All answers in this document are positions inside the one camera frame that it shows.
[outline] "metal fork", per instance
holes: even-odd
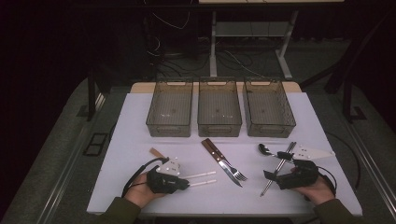
[[[231,164],[227,160],[224,160],[224,162],[227,163],[227,165],[230,167],[231,173],[233,173],[233,176],[235,176],[236,179],[242,180],[242,181],[248,180],[248,178],[245,177],[244,175],[242,175],[241,172],[239,172],[237,169],[235,169],[233,166],[231,166]]]

